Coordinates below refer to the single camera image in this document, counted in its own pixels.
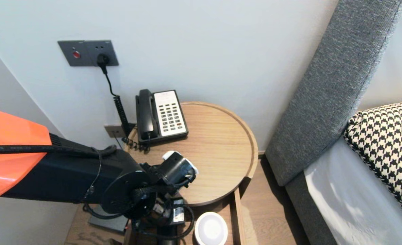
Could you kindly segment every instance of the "houndstooth pillow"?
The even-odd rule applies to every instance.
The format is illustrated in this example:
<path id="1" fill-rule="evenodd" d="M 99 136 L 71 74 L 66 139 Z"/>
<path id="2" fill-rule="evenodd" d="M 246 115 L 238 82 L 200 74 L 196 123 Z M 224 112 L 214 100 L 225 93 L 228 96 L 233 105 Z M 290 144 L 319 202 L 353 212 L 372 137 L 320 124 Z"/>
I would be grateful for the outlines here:
<path id="1" fill-rule="evenodd" d="M 355 113 L 344 138 L 402 207 L 402 103 Z"/>

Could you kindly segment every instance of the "wooden floor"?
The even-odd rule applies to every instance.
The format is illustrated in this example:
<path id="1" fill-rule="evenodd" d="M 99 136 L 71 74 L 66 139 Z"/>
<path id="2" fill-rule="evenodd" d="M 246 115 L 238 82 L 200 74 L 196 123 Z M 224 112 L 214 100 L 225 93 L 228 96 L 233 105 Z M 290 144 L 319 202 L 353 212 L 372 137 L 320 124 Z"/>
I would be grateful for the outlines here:
<path id="1" fill-rule="evenodd" d="M 247 245 L 309 244 L 285 188 L 277 185 L 266 160 L 259 160 L 241 204 Z M 79 206 L 65 245 L 102 245 L 110 238 L 123 241 L 123 234 L 89 225 L 88 219 Z"/>
<path id="2" fill-rule="evenodd" d="M 285 188 L 277 184 L 268 161 L 258 161 L 241 204 L 247 245 L 310 244 Z"/>

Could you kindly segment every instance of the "black cable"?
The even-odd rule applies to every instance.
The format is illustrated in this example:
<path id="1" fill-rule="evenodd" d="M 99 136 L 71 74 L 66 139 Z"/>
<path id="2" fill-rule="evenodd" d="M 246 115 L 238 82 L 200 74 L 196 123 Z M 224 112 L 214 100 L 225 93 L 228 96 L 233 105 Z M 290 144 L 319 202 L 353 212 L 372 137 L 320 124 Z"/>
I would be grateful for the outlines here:
<path id="1" fill-rule="evenodd" d="M 116 135 L 115 135 L 115 132 L 114 132 L 114 131 L 112 131 L 112 134 L 114 135 L 114 138 L 116 139 L 116 141 L 117 141 L 118 145 L 120 146 L 120 149 L 121 149 L 121 150 L 124 150 L 124 149 L 122 149 L 122 146 L 121 146 L 121 144 L 119 143 L 119 140 L 118 140 L 118 138 L 116 137 Z"/>
<path id="2" fill-rule="evenodd" d="M 115 152 L 116 146 L 108 146 L 106 149 L 100 150 L 102 156 L 107 156 Z M 64 153 L 78 155 L 83 157 L 99 157 L 98 152 L 87 152 L 76 148 L 64 146 L 48 146 L 48 145 L 0 145 L 0 154 L 18 154 L 18 153 Z"/>
<path id="3" fill-rule="evenodd" d="M 127 116 L 125 115 L 124 108 L 122 106 L 121 97 L 119 95 L 114 94 L 114 92 L 112 90 L 112 83 L 111 83 L 111 80 L 109 79 L 109 76 L 107 75 L 107 68 L 106 68 L 106 66 L 109 64 L 109 62 L 110 62 L 110 59 L 107 55 L 99 54 L 97 56 L 97 65 L 101 68 L 101 70 L 103 71 L 103 74 L 106 76 L 107 83 L 109 84 L 109 90 L 110 90 L 111 94 L 114 96 L 114 103 L 117 108 L 120 120 L 121 120 L 124 134 L 127 137 L 130 134 L 130 132 L 133 129 L 135 124 L 130 124 L 128 122 Z"/>
<path id="4" fill-rule="evenodd" d="M 83 211 L 90 213 L 92 216 L 97 217 L 99 219 L 114 219 L 117 217 L 122 216 L 123 214 L 113 214 L 113 215 L 101 215 L 101 214 L 97 214 L 92 208 L 91 206 L 89 206 L 89 203 L 85 203 L 83 205 Z"/>
<path id="5" fill-rule="evenodd" d="M 102 163 L 102 160 L 103 160 L 103 159 L 102 159 L 102 157 L 101 157 L 101 153 L 100 153 L 97 149 L 95 149 L 95 148 L 93 148 L 93 147 L 92 147 L 92 149 L 93 149 L 95 152 L 97 152 L 97 154 L 98 154 L 98 163 L 100 164 L 100 166 L 98 167 L 97 175 L 96 175 L 94 181 L 92 181 L 91 185 L 90 185 L 89 188 L 87 189 L 87 191 L 86 191 L 86 193 L 85 193 L 85 196 L 83 197 L 83 200 L 86 200 L 86 198 L 87 198 L 90 194 L 93 194 L 93 193 L 94 193 L 94 191 L 95 191 L 95 186 L 94 186 L 94 184 L 95 184 L 95 182 L 97 181 L 98 177 L 100 176 L 100 173 L 101 173 L 101 166 L 103 165 L 103 163 Z M 120 216 L 123 215 L 123 214 L 113 214 L 113 215 L 101 215 L 101 214 L 97 214 L 97 213 L 91 208 L 91 206 L 89 206 L 89 203 L 87 203 L 87 202 L 85 202 L 85 204 L 83 205 L 83 211 L 88 212 L 88 213 L 90 213 L 92 216 L 97 217 L 97 218 L 99 218 L 99 219 L 113 219 L 113 218 L 120 217 Z"/>
<path id="6" fill-rule="evenodd" d="M 141 145 L 136 141 L 133 141 L 127 137 L 122 138 L 122 142 L 124 142 L 130 149 L 138 149 L 140 151 L 149 152 L 150 151 L 150 144 Z"/>
<path id="7" fill-rule="evenodd" d="M 145 234 L 145 235 L 149 235 L 149 236 L 153 236 L 153 237 L 157 237 L 157 239 L 160 240 L 178 240 L 178 239 L 182 239 L 183 237 L 189 235 L 189 233 L 192 231 L 192 229 L 194 228 L 195 225 L 195 215 L 194 212 L 192 211 L 192 209 L 189 206 L 186 206 L 184 204 L 178 204 L 178 205 L 173 205 L 171 206 L 171 208 L 185 208 L 187 211 L 189 211 L 190 213 L 190 225 L 189 227 L 180 235 L 177 236 L 164 236 L 164 235 L 159 235 L 159 234 L 155 234 L 155 233 L 151 233 L 151 232 L 147 232 L 144 231 L 142 229 L 140 229 L 139 227 L 137 227 L 136 225 L 134 225 L 134 228 L 136 229 L 136 231 Z"/>
<path id="8" fill-rule="evenodd" d="M 115 97 L 119 97 L 119 95 L 114 94 L 114 92 L 112 91 L 112 84 L 111 81 L 109 80 L 109 76 L 107 74 L 105 74 L 106 79 L 107 79 L 107 83 L 109 84 L 109 90 L 111 91 L 111 94 Z"/>
<path id="9" fill-rule="evenodd" d="M 181 183 L 177 184 L 172 184 L 172 185 L 153 185 L 153 186 L 147 186 L 147 187 L 141 187 L 141 188 L 136 188 L 132 190 L 131 192 L 131 197 L 134 200 L 139 200 L 141 197 L 143 197 L 145 194 L 149 194 L 152 192 L 159 192 L 159 193 L 167 193 L 171 191 L 175 191 L 180 189 L 181 187 L 191 183 L 195 179 L 195 175 L 192 175 L 190 178 L 187 178 L 186 180 L 182 181 Z"/>

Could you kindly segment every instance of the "telephone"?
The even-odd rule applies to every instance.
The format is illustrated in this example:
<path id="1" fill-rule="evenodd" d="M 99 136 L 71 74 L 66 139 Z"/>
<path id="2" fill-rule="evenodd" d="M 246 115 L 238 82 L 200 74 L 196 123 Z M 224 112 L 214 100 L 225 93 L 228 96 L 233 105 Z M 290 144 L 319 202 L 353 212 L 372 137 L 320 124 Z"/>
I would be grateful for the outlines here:
<path id="1" fill-rule="evenodd" d="M 175 90 L 136 96 L 137 137 L 140 144 L 181 138 L 188 135 L 186 121 Z"/>

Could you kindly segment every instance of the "wall socket panel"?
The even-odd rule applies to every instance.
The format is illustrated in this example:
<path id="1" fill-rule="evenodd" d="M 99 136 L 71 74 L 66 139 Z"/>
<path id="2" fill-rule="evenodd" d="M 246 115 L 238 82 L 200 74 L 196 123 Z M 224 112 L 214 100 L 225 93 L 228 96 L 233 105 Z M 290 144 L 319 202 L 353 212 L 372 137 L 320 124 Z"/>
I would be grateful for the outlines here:
<path id="1" fill-rule="evenodd" d="M 125 133 L 121 125 L 107 125 L 104 129 L 109 134 L 110 138 L 124 138 Z"/>
<path id="2" fill-rule="evenodd" d="M 111 40 L 62 40 L 57 43 L 70 66 L 98 66 L 99 54 L 109 57 L 108 66 L 119 65 Z"/>

